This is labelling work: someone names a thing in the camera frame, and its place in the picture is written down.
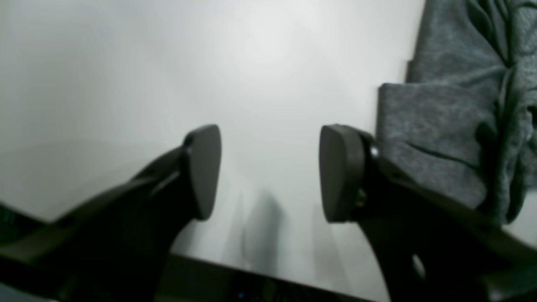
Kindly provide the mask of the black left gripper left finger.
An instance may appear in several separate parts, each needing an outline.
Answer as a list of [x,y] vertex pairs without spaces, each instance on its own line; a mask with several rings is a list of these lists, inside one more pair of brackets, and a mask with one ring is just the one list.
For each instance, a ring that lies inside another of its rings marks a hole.
[[221,158],[220,128],[205,125],[59,220],[25,218],[1,239],[1,283],[59,302],[151,302],[177,235],[213,212]]

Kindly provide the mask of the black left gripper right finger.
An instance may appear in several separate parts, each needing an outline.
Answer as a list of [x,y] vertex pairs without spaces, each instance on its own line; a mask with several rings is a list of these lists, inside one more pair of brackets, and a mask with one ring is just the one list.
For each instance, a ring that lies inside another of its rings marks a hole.
[[347,125],[320,131],[323,212],[367,238],[392,302],[535,302],[536,250],[421,187]]

